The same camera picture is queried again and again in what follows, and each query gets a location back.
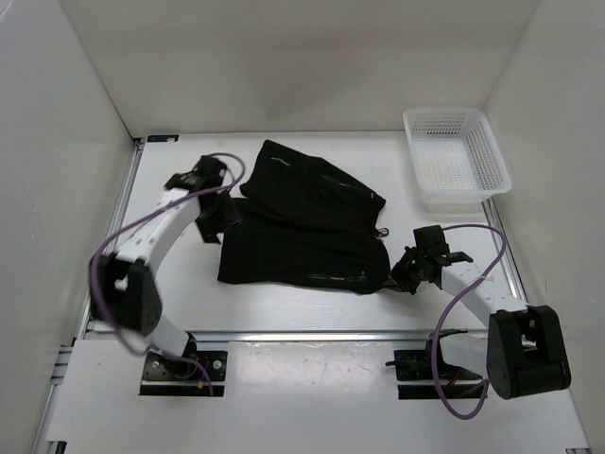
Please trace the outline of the black shorts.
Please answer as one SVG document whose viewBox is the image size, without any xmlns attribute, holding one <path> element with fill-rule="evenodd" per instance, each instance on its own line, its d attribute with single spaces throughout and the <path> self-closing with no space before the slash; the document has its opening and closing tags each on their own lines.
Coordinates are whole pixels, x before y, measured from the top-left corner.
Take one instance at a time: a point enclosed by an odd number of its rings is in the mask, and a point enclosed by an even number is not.
<svg viewBox="0 0 605 454">
<path fill-rule="evenodd" d="M 224 234 L 218 281 L 372 294 L 390 272 L 376 222 L 386 200 L 323 158 L 263 143 Z"/>
</svg>

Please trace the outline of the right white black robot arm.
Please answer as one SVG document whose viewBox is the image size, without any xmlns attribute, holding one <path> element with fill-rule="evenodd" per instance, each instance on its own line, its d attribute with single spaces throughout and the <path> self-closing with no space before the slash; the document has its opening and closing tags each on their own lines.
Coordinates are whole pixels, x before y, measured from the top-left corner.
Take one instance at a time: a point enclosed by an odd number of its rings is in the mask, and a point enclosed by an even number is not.
<svg viewBox="0 0 605 454">
<path fill-rule="evenodd" d="M 484 337 L 460 329 L 443 330 L 447 318 L 443 313 L 424 355 L 425 369 L 435 379 L 463 369 L 486 379 L 505 400 L 570 387 L 571 371 L 556 311 L 508 295 L 482 274 L 468 254 L 430 255 L 417 247 L 406 248 L 389 280 L 410 294 L 423 282 L 434 284 L 487 329 Z"/>
</svg>

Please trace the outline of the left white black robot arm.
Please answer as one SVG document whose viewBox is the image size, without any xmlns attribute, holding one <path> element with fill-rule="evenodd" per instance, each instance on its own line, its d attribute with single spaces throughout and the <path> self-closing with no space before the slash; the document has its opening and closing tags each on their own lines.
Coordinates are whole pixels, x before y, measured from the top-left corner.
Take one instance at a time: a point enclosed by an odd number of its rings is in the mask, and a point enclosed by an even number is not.
<svg viewBox="0 0 605 454">
<path fill-rule="evenodd" d="M 177 378 L 193 375 L 199 357 L 194 337 L 164 315 L 156 273 L 183 231 L 232 188 L 164 190 L 153 211 L 109 236 L 90 261 L 93 316 L 113 329 L 131 355 L 156 354 Z"/>
</svg>

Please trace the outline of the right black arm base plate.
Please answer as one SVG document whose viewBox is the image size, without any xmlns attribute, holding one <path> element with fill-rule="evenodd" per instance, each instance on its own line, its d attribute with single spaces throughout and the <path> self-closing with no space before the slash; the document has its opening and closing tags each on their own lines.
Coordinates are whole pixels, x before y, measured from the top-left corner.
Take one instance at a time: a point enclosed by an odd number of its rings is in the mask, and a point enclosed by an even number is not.
<svg viewBox="0 0 605 454">
<path fill-rule="evenodd" d="M 395 371 L 399 400 L 439 400 L 432 376 L 429 349 L 400 349 L 393 351 L 393 359 L 385 366 Z M 445 397 L 474 399 L 482 394 L 480 375 L 458 366 L 440 364 L 439 379 Z"/>
</svg>

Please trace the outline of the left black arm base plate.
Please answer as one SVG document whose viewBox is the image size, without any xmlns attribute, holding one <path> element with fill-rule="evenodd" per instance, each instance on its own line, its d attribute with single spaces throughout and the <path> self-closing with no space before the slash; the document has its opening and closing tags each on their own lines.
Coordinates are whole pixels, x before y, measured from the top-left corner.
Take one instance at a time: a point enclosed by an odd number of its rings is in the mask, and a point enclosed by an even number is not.
<svg viewBox="0 0 605 454">
<path fill-rule="evenodd" d="M 139 394 L 142 396 L 222 397 L 226 388 L 228 351 L 197 351 L 195 364 L 174 361 L 156 353 L 146 356 Z"/>
</svg>

